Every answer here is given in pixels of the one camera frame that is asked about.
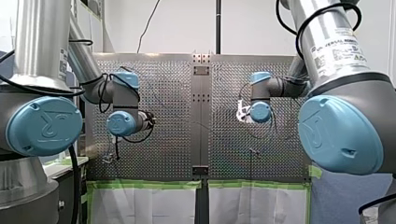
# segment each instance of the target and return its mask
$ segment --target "metal enclosure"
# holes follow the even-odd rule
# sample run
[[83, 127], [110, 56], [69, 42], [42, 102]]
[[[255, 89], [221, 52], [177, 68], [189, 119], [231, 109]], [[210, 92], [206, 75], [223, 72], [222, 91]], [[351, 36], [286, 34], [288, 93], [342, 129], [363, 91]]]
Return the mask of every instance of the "metal enclosure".
[[[238, 93], [257, 71], [286, 75], [292, 57], [205, 54], [97, 54], [102, 72], [121, 65], [139, 75], [139, 109], [157, 117], [151, 137], [141, 144], [120, 143], [114, 154], [106, 119], [96, 105], [86, 105], [86, 154], [90, 180], [260, 179], [307, 182], [309, 159], [297, 134], [299, 102], [274, 99], [276, 125], [245, 124], [235, 116]], [[242, 89], [249, 102], [249, 85]], [[135, 138], [145, 136], [139, 133]], [[256, 139], [252, 134], [265, 139]]]

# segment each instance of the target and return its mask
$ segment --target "metal post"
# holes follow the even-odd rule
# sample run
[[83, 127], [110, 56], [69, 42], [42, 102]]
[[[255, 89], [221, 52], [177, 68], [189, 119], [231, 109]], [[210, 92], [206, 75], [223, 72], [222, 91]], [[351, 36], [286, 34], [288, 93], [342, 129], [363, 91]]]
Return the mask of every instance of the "metal post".
[[66, 86], [71, 0], [20, 0], [12, 81], [70, 91]]
[[216, 54], [221, 54], [221, 0], [216, 0]]

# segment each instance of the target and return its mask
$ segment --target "white wall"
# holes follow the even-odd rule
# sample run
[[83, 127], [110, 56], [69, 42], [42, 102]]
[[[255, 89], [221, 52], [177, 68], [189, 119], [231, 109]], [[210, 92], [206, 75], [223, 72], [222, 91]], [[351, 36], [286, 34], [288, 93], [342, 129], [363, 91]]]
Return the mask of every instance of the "white wall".
[[[106, 0], [105, 25], [115, 52], [136, 52], [156, 0]], [[215, 48], [214, 0], [161, 1], [140, 52], [208, 53]]]
[[[253, 55], [294, 55], [294, 36], [277, 22], [276, 0], [222, 1], [222, 53]], [[389, 57], [390, 27], [395, 0], [362, 0], [363, 22], [358, 39], [374, 70], [392, 74]], [[105, 0], [105, 51], [136, 52], [156, 0]], [[161, 1], [143, 39], [141, 52], [191, 53], [215, 51], [215, 0]], [[282, 16], [291, 27], [290, 12]], [[356, 16], [349, 12], [351, 22]]]

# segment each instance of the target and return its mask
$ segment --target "small object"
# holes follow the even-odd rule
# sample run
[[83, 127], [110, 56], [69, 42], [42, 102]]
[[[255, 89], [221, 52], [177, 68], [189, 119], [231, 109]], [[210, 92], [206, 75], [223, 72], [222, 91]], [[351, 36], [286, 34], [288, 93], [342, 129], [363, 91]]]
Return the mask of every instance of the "small object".
[[64, 201], [59, 201], [58, 202], [58, 211], [64, 210]]
[[243, 106], [244, 101], [242, 99], [238, 100], [238, 110], [236, 111], [236, 118], [244, 123], [254, 123], [251, 119], [248, 111], [250, 110], [250, 105]]
[[192, 166], [193, 175], [208, 175], [209, 168], [207, 166]]

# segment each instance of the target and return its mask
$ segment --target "green tape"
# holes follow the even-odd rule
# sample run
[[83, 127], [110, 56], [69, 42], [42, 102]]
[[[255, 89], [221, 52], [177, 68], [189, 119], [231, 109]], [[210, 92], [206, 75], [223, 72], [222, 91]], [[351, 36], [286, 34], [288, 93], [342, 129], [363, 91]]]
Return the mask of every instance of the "green tape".
[[116, 179], [89, 181], [87, 186], [93, 189], [199, 189], [201, 181], [158, 182]]
[[87, 201], [88, 201], [88, 196], [87, 196], [87, 194], [81, 195], [81, 203], [85, 203], [85, 202], [87, 202]]
[[87, 202], [88, 202], [87, 223], [91, 224], [93, 188], [88, 183], [87, 183], [87, 194], [86, 194], [87, 195]]
[[309, 184], [288, 184], [272, 181], [248, 181], [248, 180], [209, 180], [212, 189], [254, 187], [262, 189], [307, 189]]
[[306, 224], [311, 223], [311, 192], [312, 192], [312, 184], [309, 184], [309, 187], [306, 189], [306, 214], [305, 214]]
[[317, 166], [310, 165], [309, 166], [309, 176], [315, 177], [317, 179], [321, 179], [322, 170]]

